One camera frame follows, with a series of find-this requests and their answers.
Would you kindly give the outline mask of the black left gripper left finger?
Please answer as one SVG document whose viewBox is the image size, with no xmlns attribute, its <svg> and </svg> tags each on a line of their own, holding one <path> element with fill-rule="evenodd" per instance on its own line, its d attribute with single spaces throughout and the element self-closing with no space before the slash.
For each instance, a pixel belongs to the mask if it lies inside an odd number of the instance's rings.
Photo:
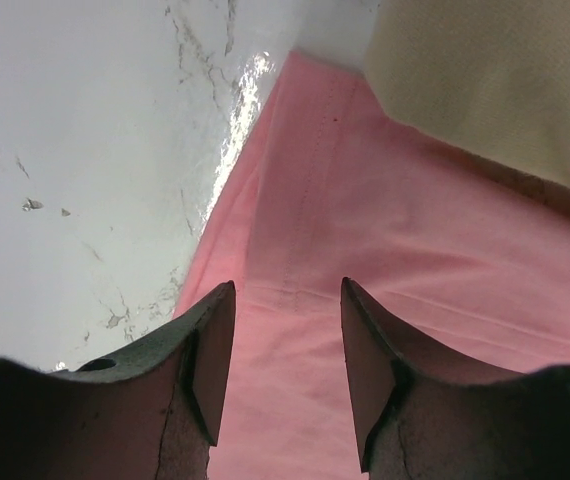
<svg viewBox="0 0 570 480">
<path fill-rule="evenodd" d="M 203 479 L 218 442 L 236 291 L 75 371 L 0 358 L 0 479 Z"/>
</svg>

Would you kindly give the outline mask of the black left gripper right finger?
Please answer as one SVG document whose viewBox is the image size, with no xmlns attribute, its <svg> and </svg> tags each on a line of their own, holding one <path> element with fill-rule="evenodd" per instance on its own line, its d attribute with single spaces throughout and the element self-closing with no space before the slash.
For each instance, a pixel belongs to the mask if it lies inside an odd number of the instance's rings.
<svg viewBox="0 0 570 480">
<path fill-rule="evenodd" d="M 341 285 L 361 470 L 372 479 L 570 479 L 570 365 L 517 373 L 462 354 Z"/>
</svg>

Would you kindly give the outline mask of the pink t shirt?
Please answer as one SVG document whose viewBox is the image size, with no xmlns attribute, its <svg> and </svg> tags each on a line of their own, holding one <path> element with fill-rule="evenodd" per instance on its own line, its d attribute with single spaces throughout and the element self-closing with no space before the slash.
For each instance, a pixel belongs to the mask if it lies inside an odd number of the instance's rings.
<svg viewBox="0 0 570 480">
<path fill-rule="evenodd" d="M 179 302 L 236 285 L 211 478 L 359 477 L 347 277 L 474 358 L 518 372 L 570 363 L 570 220 L 460 157 L 388 119 L 357 74 L 288 56 Z"/>
</svg>

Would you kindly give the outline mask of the beige t shirt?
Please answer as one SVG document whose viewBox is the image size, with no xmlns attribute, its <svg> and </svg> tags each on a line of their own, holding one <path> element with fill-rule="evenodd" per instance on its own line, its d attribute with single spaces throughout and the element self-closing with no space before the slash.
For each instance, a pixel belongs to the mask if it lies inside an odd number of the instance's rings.
<svg viewBox="0 0 570 480">
<path fill-rule="evenodd" d="M 392 120 L 570 190 L 570 1 L 384 1 L 364 74 Z"/>
</svg>

